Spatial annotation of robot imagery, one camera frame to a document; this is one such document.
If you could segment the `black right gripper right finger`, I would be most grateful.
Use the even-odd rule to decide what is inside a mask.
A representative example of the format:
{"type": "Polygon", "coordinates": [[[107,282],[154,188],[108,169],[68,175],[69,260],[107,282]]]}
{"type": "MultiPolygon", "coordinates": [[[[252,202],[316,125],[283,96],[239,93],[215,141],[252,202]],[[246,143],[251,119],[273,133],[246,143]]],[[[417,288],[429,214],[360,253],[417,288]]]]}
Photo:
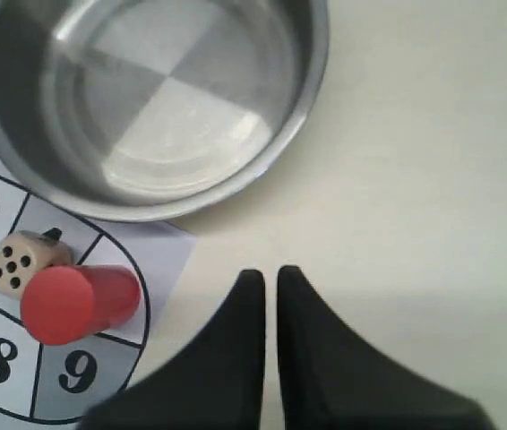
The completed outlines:
{"type": "Polygon", "coordinates": [[[374,348],[297,266],[277,279],[277,347],[287,429],[492,429],[474,400],[374,348]]]}

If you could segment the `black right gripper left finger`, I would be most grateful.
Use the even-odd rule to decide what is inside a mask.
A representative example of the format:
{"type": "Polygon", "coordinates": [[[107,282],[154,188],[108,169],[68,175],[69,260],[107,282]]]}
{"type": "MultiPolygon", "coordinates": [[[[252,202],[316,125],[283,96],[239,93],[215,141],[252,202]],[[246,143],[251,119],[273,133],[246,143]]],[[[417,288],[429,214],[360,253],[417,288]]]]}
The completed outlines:
{"type": "Polygon", "coordinates": [[[265,369],[263,275],[243,270],[203,329],[133,387],[91,408],[83,429],[257,429],[265,369]]]}

